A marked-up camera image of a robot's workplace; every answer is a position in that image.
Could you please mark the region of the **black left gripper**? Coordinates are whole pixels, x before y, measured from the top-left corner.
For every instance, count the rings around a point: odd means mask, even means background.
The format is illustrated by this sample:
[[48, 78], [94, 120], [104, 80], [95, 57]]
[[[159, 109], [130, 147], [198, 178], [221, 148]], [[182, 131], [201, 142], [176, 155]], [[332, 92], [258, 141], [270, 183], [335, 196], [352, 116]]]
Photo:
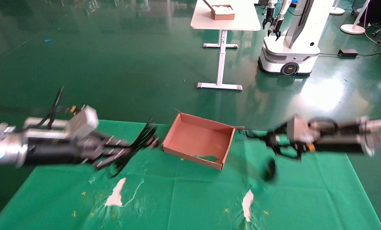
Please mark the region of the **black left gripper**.
[[[134, 151], [129, 148], [132, 143], [100, 132], [92, 132], [86, 137], [73, 137], [72, 144], [77, 149], [77, 156], [72, 164], [91, 164], [95, 170], [112, 164], [115, 164], [117, 169], [123, 169], [134, 156]], [[105, 149], [112, 150], [102, 159]]]

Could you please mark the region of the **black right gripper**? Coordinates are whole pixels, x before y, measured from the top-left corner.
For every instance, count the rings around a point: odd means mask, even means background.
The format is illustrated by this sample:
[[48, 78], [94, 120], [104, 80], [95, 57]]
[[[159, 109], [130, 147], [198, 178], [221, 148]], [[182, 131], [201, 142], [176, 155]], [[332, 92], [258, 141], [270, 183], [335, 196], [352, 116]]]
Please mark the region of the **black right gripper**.
[[287, 133], [287, 123], [282, 123], [264, 134], [255, 133], [253, 130], [245, 130], [245, 135], [248, 138], [267, 141], [269, 147], [275, 156], [281, 156], [292, 160], [301, 160], [305, 152], [315, 152], [315, 145], [311, 142], [290, 141], [288, 143], [279, 143], [276, 140], [277, 135]]

